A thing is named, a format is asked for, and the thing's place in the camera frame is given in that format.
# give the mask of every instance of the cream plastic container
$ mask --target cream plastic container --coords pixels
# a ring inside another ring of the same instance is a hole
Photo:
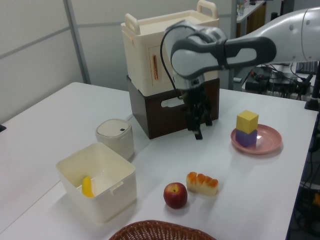
[[[130,122],[109,119],[97,127],[95,136],[101,142],[128,160],[134,154],[134,137]]]
[[[209,9],[211,14],[203,13],[203,8]],[[219,26],[216,5],[205,0],[197,3],[196,11],[182,11],[142,20],[130,14],[125,15],[121,29],[128,76],[145,97],[173,90],[161,62],[160,44],[166,28],[182,20],[201,26]],[[173,69],[165,49],[162,49],[164,63],[172,76]],[[204,78],[206,81],[217,79],[218,71],[206,72]]]
[[[93,222],[110,220],[137,198],[136,168],[101,142],[59,161],[56,170],[71,200]],[[82,193],[86,176],[95,197]]]

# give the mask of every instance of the wicker basket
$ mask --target wicker basket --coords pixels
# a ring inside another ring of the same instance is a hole
[[[216,240],[197,229],[178,224],[146,220],[134,222],[116,232],[110,240]]]

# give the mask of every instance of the toy food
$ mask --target toy food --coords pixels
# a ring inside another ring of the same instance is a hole
[[[186,186],[191,191],[213,196],[218,191],[219,182],[217,179],[192,171],[186,176]]]
[[[89,176],[86,176],[82,180],[82,193],[89,198],[94,197],[94,194],[92,193],[91,178]]]
[[[180,209],[187,203],[188,192],[182,183],[172,182],[165,187],[163,198],[170,208]]]

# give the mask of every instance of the yellow cube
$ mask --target yellow cube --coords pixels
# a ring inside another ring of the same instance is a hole
[[[252,133],[258,128],[258,117],[259,115],[252,111],[243,111],[236,117],[236,129],[246,134]]]

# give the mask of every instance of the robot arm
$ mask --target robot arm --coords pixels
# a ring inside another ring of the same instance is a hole
[[[189,107],[188,130],[202,139],[200,124],[211,125],[204,76],[208,71],[266,63],[320,60],[320,7],[280,16],[243,37],[228,40],[217,27],[181,21],[166,29],[163,42],[173,68],[173,81]]]

